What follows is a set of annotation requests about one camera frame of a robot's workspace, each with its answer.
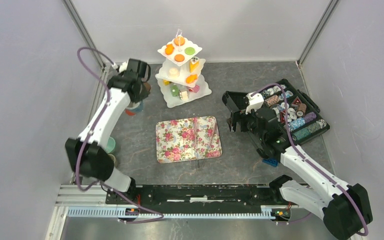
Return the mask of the white and blue mug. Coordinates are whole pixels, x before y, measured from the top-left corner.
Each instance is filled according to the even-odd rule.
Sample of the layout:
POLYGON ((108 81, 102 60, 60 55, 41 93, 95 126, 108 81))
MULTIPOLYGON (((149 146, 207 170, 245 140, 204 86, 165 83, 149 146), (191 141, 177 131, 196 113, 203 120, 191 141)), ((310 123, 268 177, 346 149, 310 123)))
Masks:
POLYGON ((140 113, 142 110, 144 109, 144 103, 143 101, 140 101, 140 102, 131 102, 125 110, 130 110, 134 113, 140 113))

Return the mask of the cream cupcake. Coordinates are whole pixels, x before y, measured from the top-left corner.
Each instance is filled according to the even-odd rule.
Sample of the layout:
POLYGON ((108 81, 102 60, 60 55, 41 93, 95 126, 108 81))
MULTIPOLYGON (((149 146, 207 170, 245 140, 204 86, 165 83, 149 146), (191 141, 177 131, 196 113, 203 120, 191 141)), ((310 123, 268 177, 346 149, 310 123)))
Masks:
POLYGON ((177 67, 172 67, 168 70, 168 76, 170 78, 177 78, 180 76, 180 70, 177 67))

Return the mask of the green toy cake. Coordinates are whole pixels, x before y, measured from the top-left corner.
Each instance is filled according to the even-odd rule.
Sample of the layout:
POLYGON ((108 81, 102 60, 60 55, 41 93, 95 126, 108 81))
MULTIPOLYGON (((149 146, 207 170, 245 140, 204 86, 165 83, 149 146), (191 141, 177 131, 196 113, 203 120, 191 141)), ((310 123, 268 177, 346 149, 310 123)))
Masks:
POLYGON ((173 97, 178 97, 180 95, 180 90, 177 85, 173 84, 170 86, 170 93, 173 97))

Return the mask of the green macaron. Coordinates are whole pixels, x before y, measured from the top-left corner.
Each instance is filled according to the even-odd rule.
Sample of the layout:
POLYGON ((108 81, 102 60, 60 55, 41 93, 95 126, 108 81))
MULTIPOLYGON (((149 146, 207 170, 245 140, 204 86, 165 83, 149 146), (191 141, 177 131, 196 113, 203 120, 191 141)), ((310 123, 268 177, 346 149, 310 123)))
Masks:
POLYGON ((184 53, 188 56, 192 56, 194 55, 196 52, 195 48, 194 47, 187 47, 184 49, 184 53))

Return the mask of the pink toy cake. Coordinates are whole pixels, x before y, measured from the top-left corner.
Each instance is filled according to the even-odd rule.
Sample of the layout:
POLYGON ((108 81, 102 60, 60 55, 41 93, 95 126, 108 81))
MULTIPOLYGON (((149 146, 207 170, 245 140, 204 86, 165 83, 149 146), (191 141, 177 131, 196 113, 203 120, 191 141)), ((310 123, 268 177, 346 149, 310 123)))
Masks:
POLYGON ((191 93, 198 93, 200 91, 200 86, 196 84, 194 87, 188 89, 191 93))

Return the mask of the pink metal tongs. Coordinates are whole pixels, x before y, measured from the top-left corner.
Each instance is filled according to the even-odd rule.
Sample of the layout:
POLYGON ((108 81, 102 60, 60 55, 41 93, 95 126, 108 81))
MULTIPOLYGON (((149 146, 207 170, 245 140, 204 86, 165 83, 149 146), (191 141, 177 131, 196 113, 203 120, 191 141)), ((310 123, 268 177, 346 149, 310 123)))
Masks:
POLYGON ((217 120, 214 116, 195 117, 194 130, 194 156, 195 167, 202 169, 206 159, 220 157, 222 146, 217 120))

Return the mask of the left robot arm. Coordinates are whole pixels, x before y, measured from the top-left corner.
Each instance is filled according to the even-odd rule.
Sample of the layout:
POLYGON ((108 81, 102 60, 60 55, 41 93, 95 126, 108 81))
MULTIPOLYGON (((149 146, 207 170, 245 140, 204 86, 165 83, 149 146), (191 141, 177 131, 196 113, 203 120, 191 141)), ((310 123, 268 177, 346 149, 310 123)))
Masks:
POLYGON ((134 180, 117 169, 105 148, 125 109, 140 105, 149 96, 151 68, 133 58, 113 68, 117 74, 104 84, 104 98, 96 113, 78 137, 66 140, 65 150, 75 178, 101 181, 118 190, 117 196, 125 204, 131 204, 137 198, 134 180))

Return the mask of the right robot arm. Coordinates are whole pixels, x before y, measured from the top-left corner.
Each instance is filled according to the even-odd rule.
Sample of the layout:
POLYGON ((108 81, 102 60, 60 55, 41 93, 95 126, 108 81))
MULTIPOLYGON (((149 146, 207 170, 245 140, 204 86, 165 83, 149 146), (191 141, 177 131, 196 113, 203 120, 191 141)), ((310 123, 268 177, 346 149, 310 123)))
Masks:
POLYGON ((368 236, 373 214, 367 190, 358 183, 348 184, 313 160, 297 144, 291 124, 281 123, 277 117, 273 109, 260 107, 250 111, 233 109, 227 120, 232 132, 240 125, 242 132, 256 138, 261 156, 273 157, 308 185, 282 175, 269 184, 269 199, 275 204, 287 201, 305 208, 320 218, 338 240, 368 236))

